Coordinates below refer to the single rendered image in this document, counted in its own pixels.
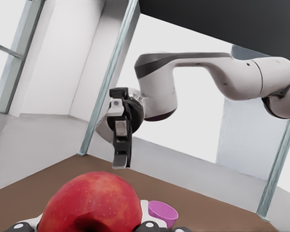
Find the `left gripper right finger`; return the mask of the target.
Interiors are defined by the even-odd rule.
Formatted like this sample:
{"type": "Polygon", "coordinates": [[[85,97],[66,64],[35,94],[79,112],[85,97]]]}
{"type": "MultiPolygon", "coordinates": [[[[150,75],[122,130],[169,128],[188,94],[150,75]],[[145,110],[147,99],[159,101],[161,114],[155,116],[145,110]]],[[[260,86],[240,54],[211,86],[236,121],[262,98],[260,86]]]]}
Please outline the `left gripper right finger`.
{"type": "Polygon", "coordinates": [[[172,226],[170,229],[167,228],[166,223],[158,218],[152,217],[148,213],[148,203],[150,201],[141,200],[142,208],[142,221],[141,224],[136,227],[136,232],[191,232],[191,229],[179,226],[172,226]]]}

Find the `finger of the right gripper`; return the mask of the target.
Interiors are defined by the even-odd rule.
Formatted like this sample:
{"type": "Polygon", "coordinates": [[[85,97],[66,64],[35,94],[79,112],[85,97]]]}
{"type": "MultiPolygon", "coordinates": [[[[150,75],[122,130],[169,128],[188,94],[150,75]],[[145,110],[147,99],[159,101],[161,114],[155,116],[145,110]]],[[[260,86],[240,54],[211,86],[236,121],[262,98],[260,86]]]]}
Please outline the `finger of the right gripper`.
{"type": "Polygon", "coordinates": [[[127,164],[126,168],[131,166],[131,151],[132,151],[132,132],[128,132],[127,135],[127,164]]]}
{"type": "Polygon", "coordinates": [[[124,169],[128,164],[129,137],[126,120],[116,120],[114,128],[114,169],[124,169]]]}

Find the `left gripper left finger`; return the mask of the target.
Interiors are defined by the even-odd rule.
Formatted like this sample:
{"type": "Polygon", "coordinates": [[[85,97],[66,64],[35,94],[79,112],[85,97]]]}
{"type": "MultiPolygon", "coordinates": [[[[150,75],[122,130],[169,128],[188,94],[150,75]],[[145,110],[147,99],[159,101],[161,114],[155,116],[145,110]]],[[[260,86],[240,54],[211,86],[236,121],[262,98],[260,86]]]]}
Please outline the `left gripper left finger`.
{"type": "Polygon", "coordinates": [[[7,232],[37,232],[42,214],[35,218],[19,221],[7,229],[7,232]]]}

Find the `red apple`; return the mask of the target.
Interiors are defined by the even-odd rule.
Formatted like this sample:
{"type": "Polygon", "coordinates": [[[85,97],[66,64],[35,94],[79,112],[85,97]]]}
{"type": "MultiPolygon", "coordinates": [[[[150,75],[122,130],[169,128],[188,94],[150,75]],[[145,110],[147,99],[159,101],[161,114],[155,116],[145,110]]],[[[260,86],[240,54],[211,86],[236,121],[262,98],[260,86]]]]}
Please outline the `red apple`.
{"type": "Polygon", "coordinates": [[[126,180],[108,172],[89,172],[51,197],[38,232],[133,232],[142,216],[140,200],[126,180]]]}

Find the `small purple bowl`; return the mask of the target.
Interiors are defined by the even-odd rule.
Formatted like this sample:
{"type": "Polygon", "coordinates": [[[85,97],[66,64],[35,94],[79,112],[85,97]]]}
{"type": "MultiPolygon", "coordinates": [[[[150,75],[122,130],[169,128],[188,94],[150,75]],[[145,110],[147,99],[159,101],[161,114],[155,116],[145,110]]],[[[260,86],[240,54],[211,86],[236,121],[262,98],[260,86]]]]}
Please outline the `small purple bowl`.
{"type": "Polygon", "coordinates": [[[179,218],[179,213],[170,205],[161,201],[150,201],[148,213],[154,218],[163,220],[170,229],[179,218]]]}

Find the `silver frame post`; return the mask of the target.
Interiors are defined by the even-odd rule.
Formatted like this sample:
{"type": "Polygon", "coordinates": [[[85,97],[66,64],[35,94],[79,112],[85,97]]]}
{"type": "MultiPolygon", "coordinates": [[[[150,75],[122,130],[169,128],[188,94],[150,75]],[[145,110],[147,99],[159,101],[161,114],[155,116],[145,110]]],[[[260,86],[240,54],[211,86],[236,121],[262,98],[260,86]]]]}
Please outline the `silver frame post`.
{"type": "Polygon", "coordinates": [[[26,0],[11,48],[0,44],[7,61],[0,79],[0,113],[10,110],[45,0],[26,0]]]}
{"type": "Polygon", "coordinates": [[[87,123],[77,154],[88,154],[95,128],[109,106],[140,15],[139,0],[106,0],[78,85],[75,100],[85,109],[73,115],[87,123]]]}
{"type": "Polygon", "coordinates": [[[273,161],[269,176],[263,189],[261,199],[256,211],[258,217],[266,222],[270,222],[267,214],[272,202],[287,154],[290,149],[290,119],[287,121],[284,128],[275,159],[273,161]]]}

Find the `silver frame crossbar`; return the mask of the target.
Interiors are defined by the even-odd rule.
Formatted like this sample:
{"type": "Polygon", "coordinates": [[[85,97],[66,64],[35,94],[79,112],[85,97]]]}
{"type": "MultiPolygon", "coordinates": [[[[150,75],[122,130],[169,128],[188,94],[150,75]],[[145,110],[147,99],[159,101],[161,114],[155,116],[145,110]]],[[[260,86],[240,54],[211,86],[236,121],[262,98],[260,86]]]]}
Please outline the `silver frame crossbar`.
{"type": "Polygon", "coordinates": [[[14,56],[16,58],[23,59],[23,55],[22,54],[14,51],[14,50],[11,50],[11,49],[9,49],[9,48],[7,48],[5,46],[0,45],[0,50],[6,52],[6,53],[8,53],[8,54],[10,54],[10,55],[12,55],[12,56],[14,56]]]}

